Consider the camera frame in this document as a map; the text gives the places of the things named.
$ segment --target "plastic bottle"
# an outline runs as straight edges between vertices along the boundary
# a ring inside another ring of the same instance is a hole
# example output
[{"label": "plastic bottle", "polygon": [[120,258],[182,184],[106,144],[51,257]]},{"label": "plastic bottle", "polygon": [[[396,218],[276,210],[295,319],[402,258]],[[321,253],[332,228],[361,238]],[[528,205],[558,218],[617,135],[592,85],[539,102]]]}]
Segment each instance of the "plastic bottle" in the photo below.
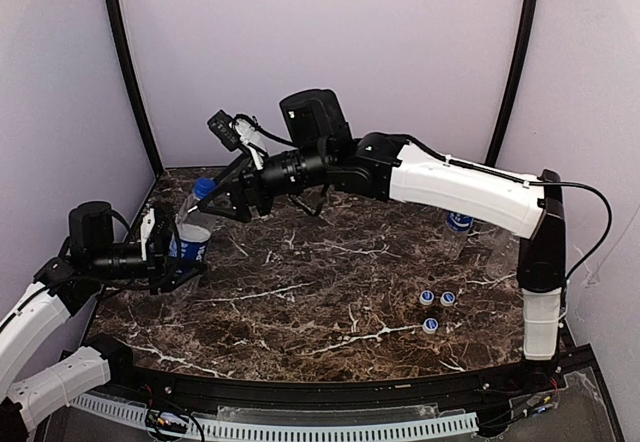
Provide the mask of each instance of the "plastic bottle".
[{"label": "plastic bottle", "polygon": [[518,259],[519,244],[511,232],[498,229],[495,247],[487,260],[486,272],[492,279],[506,277],[515,268]]},{"label": "plastic bottle", "polygon": [[[211,233],[220,223],[220,219],[215,215],[205,214],[199,210],[188,213],[200,199],[209,195],[216,188],[216,183],[205,177],[196,180],[193,192],[187,196],[178,214],[176,215],[176,226],[182,247],[182,259],[184,260],[204,260]],[[175,239],[171,241],[169,255],[175,257],[177,254]],[[198,286],[200,276],[196,276],[176,289],[176,298],[184,300]]]},{"label": "plastic bottle", "polygon": [[455,260],[462,252],[467,236],[473,225],[473,217],[457,212],[447,212],[446,224],[442,233],[441,248],[446,257]]}]

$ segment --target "bottle cap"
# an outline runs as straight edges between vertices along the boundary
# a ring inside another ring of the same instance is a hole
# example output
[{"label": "bottle cap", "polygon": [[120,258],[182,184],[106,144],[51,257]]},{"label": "bottle cap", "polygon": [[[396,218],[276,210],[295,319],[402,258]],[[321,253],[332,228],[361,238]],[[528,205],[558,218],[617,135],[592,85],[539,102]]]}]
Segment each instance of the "bottle cap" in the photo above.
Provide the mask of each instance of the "bottle cap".
[{"label": "bottle cap", "polygon": [[453,295],[453,292],[445,292],[440,297],[440,303],[445,307],[451,307],[456,301],[456,296]]},{"label": "bottle cap", "polygon": [[424,330],[427,334],[435,334],[436,330],[438,330],[438,321],[434,318],[428,318],[422,324],[422,330]]},{"label": "bottle cap", "polygon": [[193,193],[199,199],[205,198],[216,188],[216,182],[213,179],[207,179],[206,177],[200,177],[196,180],[196,185],[193,187]]},{"label": "bottle cap", "polygon": [[433,295],[433,292],[431,292],[430,290],[425,290],[420,294],[420,303],[422,305],[431,305],[433,304],[435,298],[436,296]]}]

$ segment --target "brown marble surface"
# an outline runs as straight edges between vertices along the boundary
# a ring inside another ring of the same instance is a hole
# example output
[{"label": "brown marble surface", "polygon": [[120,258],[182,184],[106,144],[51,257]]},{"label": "brown marble surface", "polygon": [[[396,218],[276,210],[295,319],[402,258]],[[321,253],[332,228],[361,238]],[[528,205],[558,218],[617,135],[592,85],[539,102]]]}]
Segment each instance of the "brown marble surface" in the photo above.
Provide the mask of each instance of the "brown marble surface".
[{"label": "brown marble surface", "polygon": [[[168,170],[150,201],[177,207],[214,173]],[[515,276],[484,273],[495,228],[476,224],[451,262],[439,254],[442,217],[330,192],[313,218],[282,197],[249,224],[220,219],[210,270],[188,297],[123,293],[99,305],[89,335],[121,339],[141,367],[263,381],[387,380],[520,360]],[[425,289],[457,302],[425,308]],[[427,317],[440,323],[435,335],[420,327]]]}]

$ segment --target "gray wall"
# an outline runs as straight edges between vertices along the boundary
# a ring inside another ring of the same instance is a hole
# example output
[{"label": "gray wall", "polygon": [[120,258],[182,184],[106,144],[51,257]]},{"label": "gray wall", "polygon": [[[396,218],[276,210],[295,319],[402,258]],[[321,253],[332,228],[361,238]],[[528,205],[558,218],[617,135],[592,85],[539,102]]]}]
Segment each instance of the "gray wall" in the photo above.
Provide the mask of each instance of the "gray wall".
[{"label": "gray wall", "polygon": [[122,0],[168,166],[229,155],[205,122],[221,107],[286,135],[278,102],[336,91],[354,134],[411,130],[481,160],[522,0]]},{"label": "gray wall", "polygon": [[[131,218],[150,184],[103,0],[0,0],[0,316],[58,252],[67,214],[104,199]],[[28,372],[74,348],[85,311]]]},{"label": "gray wall", "polygon": [[[569,322],[597,353],[627,440],[640,440],[640,0],[540,0],[499,165],[600,188],[612,236],[570,286]],[[566,190],[569,259],[604,228],[598,200]]]}]

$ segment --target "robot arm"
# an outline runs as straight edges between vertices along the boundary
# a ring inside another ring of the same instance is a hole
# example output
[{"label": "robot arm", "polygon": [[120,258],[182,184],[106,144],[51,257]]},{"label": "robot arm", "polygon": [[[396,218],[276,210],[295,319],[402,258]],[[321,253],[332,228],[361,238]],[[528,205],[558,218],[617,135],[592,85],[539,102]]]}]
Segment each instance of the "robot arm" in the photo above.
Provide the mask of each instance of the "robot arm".
[{"label": "robot arm", "polygon": [[102,285],[120,279],[149,279],[134,289],[171,291],[176,268],[200,273],[170,258],[173,215],[152,208],[143,219],[140,244],[114,243],[113,211],[88,202],[69,214],[68,244],[35,275],[25,295],[0,324],[0,441],[26,440],[47,416],[78,395],[109,381],[126,379],[131,349],[97,336],[73,355],[33,377],[13,383],[42,342],[73,317]]},{"label": "robot arm", "polygon": [[[280,103],[295,150],[266,158],[262,168],[240,156],[197,208],[242,222],[251,210],[271,211],[279,195],[314,186],[387,201],[414,202],[463,213],[520,237],[518,283],[524,298],[524,356],[556,353],[565,282],[565,224],[559,176],[515,174],[439,154],[409,135],[370,133],[353,139],[335,94],[308,90]],[[209,127],[225,146],[233,120],[220,111]],[[223,196],[229,197],[225,205]]]}]

